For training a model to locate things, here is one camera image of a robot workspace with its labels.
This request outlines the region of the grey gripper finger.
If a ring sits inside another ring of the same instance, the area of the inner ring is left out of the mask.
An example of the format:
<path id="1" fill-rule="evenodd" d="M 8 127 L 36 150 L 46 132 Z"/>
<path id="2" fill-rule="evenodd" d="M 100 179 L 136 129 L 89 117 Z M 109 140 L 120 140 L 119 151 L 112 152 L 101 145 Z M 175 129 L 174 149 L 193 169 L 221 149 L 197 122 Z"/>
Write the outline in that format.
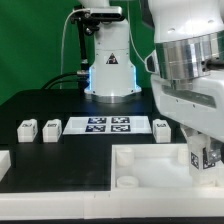
<path id="1" fill-rule="evenodd" d="M 223 151 L 224 143 L 208 137 L 206 143 L 207 166 L 214 167 L 217 162 L 221 161 Z"/>
<path id="2" fill-rule="evenodd" d="M 188 126 L 181 125 L 180 129 L 181 129 L 181 132 L 182 132 L 184 138 L 186 139 L 186 141 L 190 141 L 195 136 L 198 135 L 198 131 L 197 130 L 192 129 L 192 128 L 188 127 Z"/>

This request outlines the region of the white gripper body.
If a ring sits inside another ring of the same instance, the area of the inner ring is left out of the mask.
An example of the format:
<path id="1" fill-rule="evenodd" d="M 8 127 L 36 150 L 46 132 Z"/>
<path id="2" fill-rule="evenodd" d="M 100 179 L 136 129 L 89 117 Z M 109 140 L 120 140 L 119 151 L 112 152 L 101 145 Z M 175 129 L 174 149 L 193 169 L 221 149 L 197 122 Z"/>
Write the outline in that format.
<path id="1" fill-rule="evenodd" d="M 163 116 L 224 142 L 224 72 L 194 79 L 187 91 L 172 89 L 158 75 L 151 76 L 151 84 Z"/>

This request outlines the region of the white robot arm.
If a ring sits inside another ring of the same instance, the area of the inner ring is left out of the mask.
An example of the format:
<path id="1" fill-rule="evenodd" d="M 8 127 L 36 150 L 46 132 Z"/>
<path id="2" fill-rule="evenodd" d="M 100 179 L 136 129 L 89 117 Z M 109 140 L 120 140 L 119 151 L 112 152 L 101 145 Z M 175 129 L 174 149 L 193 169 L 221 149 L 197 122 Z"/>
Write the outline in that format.
<path id="1" fill-rule="evenodd" d="M 79 0 L 99 28 L 86 93 L 98 100 L 140 88 L 125 58 L 121 9 L 109 0 Z M 159 112 L 208 137 L 207 160 L 224 162 L 224 0 L 140 0 L 153 30 L 146 66 Z"/>

